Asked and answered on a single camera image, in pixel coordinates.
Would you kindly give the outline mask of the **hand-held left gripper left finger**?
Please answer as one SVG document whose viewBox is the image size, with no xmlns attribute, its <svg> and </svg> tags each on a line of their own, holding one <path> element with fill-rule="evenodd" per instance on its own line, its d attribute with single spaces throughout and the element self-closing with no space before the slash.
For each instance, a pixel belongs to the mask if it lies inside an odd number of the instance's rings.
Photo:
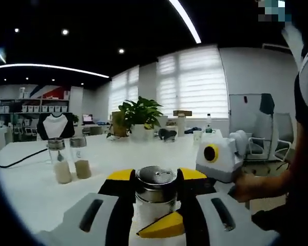
<svg viewBox="0 0 308 246">
<path fill-rule="evenodd" d="M 63 215 L 52 231 L 41 231 L 43 245 L 128 245 L 134 215 L 136 171 L 113 172 L 97 193 L 89 193 Z"/>
</svg>

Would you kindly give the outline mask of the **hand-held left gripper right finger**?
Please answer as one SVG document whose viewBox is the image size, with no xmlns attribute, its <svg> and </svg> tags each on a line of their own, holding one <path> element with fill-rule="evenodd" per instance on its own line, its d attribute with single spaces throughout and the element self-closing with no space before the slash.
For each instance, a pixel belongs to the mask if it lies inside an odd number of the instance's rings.
<svg viewBox="0 0 308 246">
<path fill-rule="evenodd" d="M 186 245 L 276 245 L 279 234 L 252 222 L 246 205 L 232 198 L 234 187 L 197 170 L 177 170 Z"/>
</svg>

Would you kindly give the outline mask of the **person's right hand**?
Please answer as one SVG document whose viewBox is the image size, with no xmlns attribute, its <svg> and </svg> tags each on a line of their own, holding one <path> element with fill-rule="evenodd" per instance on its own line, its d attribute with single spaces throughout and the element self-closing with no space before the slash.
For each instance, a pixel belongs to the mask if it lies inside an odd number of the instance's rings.
<svg viewBox="0 0 308 246">
<path fill-rule="evenodd" d="M 266 177 L 242 173 L 235 180 L 232 197 L 238 202 L 247 202 L 265 196 L 264 184 Z"/>
</svg>

